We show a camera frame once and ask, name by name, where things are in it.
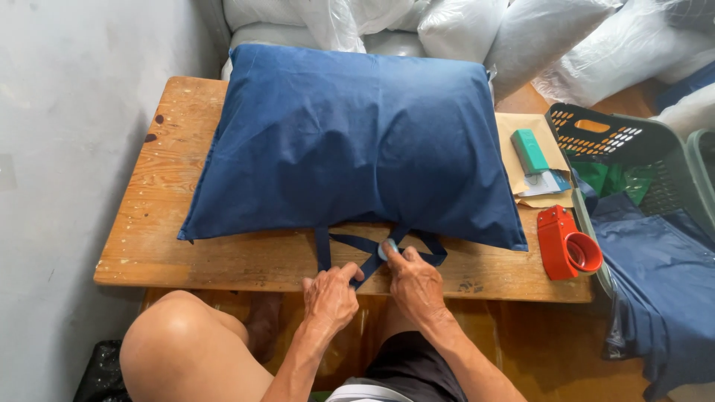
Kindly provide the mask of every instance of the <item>black shorts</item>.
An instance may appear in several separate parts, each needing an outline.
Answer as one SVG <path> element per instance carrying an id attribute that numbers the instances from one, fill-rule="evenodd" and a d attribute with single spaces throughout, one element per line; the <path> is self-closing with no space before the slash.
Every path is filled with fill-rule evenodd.
<path id="1" fill-rule="evenodd" d="M 414 402 L 467 402 L 445 359 L 418 331 L 391 336 L 365 370 L 364 378 L 351 378 L 346 383 L 384 386 Z"/>

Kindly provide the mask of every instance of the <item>pillow strap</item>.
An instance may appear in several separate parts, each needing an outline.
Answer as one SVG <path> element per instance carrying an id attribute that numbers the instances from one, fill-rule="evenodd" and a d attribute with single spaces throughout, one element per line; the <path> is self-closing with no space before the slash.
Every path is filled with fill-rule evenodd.
<path id="1" fill-rule="evenodd" d="M 409 227 L 397 226 L 389 234 L 389 238 L 393 239 L 395 243 L 399 243 L 410 231 Z M 420 256 L 427 263 L 438 266 L 444 262 L 447 258 L 447 250 L 442 246 L 439 239 L 434 233 L 424 232 L 422 230 L 415 230 L 415 234 L 425 243 L 429 251 L 432 254 L 420 253 Z M 376 270 L 382 265 L 383 260 L 378 255 L 378 247 L 380 243 L 367 239 L 365 237 L 355 236 L 355 235 L 335 235 L 329 233 L 326 227 L 318 227 L 315 229 L 315 248 L 317 251 L 318 260 L 318 271 L 327 270 L 330 268 L 330 242 L 327 238 L 330 237 L 337 242 L 353 246 L 358 250 L 370 253 L 370 257 L 360 266 L 365 274 L 365 279 L 358 282 L 355 279 L 350 281 L 355 289 L 359 288 Z"/>

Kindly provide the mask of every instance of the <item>blue pillow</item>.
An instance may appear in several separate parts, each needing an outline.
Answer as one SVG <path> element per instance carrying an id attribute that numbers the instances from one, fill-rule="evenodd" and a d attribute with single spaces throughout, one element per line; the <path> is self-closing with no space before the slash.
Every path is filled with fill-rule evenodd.
<path id="1" fill-rule="evenodd" d="M 178 238 L 345 220 L 527 250 L 481 64 L 243 44 Z"/>

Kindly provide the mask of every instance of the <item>gray wall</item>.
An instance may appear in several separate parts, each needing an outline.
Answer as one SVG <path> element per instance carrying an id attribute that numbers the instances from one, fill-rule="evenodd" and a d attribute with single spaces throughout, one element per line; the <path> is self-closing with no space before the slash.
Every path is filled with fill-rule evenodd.
<path id="1" fill-rule="evenodd" d="M 218 49 L 190 0 L 0 0 L 1 400 L 70 401 L 136 316 L 94 266 L 166 80 Z"/>

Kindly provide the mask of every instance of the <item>green eraser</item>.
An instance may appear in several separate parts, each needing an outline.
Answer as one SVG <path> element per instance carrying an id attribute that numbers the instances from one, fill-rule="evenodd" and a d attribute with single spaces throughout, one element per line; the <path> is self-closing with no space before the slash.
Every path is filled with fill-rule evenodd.
<path id="1" fill-rule="evenodd" d="M 548 163 L 530 129 L 518 129 L 511 135 L 511 143 L 519 156 L 519 162 L 527 175 L 536 175 L 548 170 Z"/>

